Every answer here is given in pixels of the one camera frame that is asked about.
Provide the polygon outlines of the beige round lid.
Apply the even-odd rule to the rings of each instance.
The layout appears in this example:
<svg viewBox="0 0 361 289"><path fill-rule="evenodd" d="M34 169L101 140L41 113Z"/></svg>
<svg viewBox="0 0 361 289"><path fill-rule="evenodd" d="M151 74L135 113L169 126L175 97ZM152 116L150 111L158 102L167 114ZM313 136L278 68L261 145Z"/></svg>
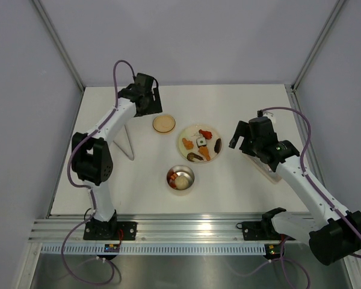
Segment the beige round lid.
<svg viewBox="0 0 361 289"><path fill-rule="evenodd" d="M158 134L169 134L175 129L176 121L173 116L163 114L155 117L152 125Z"/></svg>

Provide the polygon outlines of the orange fried piece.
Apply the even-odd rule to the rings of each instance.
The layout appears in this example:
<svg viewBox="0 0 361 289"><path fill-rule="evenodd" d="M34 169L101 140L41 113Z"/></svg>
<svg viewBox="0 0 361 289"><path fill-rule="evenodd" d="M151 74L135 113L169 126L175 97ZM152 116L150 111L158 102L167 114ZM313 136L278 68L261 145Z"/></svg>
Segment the orange fried piece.
<svg viewBox="0 0 361 289"><path fill-rule="evenodd" d="M191 140L187 140L186 138L183 138L182 143L186 150L192 150L194 148L194 143Z"/></svg>

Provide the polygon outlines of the metal tongs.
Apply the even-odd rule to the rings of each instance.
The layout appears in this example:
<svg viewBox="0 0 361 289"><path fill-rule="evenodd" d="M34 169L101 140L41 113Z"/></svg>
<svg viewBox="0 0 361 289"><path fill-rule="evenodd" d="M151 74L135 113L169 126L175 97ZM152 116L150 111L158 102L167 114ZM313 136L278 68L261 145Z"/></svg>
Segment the metal tongs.
<svg viewBox="0 0 361 289"><path fill-rule="evenodd" d="M124 125L123 132L118 132L113 143L130 161L135 160L134 147L132 145L131 136L127 125Z"/></svg>

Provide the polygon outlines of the white steamed bun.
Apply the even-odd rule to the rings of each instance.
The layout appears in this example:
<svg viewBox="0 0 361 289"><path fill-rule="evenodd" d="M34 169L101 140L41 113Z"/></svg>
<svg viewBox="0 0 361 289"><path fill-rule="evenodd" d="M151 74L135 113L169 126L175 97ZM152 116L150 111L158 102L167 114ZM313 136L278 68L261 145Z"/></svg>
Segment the white steamed bun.
<svg viewBox="0 0 361 289"><path fill-rule="evenodd" d="M180 175L178 176L175 180L174 183L176 185L176 188L178 190L185 190L188 188L189 186L189 181L188 178L186 176Z"/></svg>

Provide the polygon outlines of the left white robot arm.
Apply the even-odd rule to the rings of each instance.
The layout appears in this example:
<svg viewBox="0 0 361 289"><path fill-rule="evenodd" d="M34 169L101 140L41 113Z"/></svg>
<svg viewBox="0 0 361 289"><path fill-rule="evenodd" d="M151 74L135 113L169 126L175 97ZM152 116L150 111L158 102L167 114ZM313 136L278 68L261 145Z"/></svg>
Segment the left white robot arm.
<svg viewBox="0 0 361 289"><path fill-rule="evenodd" d="M162 113L159 83L138 73L116 96L117 104L93 129L72 137L67 171L75 172L82 181L80 186L89 190L93 210L85 222L85 240L134 240L136 236L136 223L118 222L111 200L108 180L114 163L110 145L131 118Z"/></svg>

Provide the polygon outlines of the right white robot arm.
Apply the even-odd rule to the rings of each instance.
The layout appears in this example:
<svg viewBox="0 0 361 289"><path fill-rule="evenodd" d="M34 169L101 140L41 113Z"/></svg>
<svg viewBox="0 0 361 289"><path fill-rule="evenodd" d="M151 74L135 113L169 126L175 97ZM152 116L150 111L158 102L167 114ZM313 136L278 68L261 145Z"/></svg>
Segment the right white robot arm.
<svg viewBox="0 0 361 289"><path fill-rule="evenodd" d="M261 231L267 238L291 237L307 246L326 266L361 250L361 212L351 212L337 201L306 168L297 148L280 141L267 117L239 121L230 148L241 141L240 151L280 176L309 210L307 221L278 207L263 213Z"/></svg>

